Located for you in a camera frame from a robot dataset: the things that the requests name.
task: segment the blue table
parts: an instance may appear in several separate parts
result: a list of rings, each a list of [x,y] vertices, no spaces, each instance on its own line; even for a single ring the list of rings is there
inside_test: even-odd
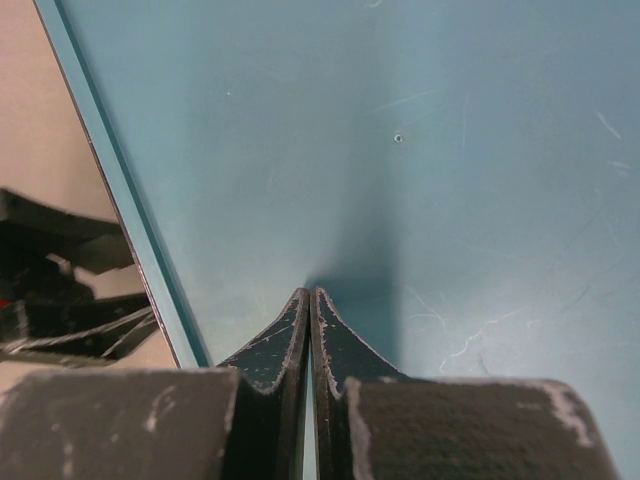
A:
[[[182,366],[321,284],[409,375],[570,383],[640,469],[640,4],[36,3]]]

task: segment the black plastic part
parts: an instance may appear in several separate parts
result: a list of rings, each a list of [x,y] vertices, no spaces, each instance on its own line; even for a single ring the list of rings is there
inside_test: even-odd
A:
[[[158,328],[144,293],[75,304],[17,301],[0,309],[0,347],[118,360]]]
[[[229,444],[247,448],[247,432],[256,426],[264,438],[237,463],[225,464],[225,478],[258,478],[252,465],[258,458],[271,472],[260,478],[302,478],[308,340],[309,292],[298,289],[271,325],[219,365],[243,372],[260,398],[260,410],[239,410],[243,427],[234,428]]]
[[[226,368],[29,376],[0,412],[0,478],[299,479],[308,327],[297,290]]]
[[[0,189],[0,243],[42,257],[55,254],[96,274],[133,264],[117,223],[71,215],[7,189]]]
[[[567,385],[412,379],[357,337],[321,288],[311,344],[320,480],[617,478]]]

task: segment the metal edge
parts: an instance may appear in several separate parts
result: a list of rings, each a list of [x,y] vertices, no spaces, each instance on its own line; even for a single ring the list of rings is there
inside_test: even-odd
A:
[[[174,360],[183,368],[210,366],[210,355],[184,296],[172,282],[170,267],[164,262],[162,247],[155,238],[142,199],[134,193],[135,182],[73,37],[64,7],[60,0],[33,1]],[[114,190],[120,192],[117,202]],[[135,246],[132,237],[136,238]]]

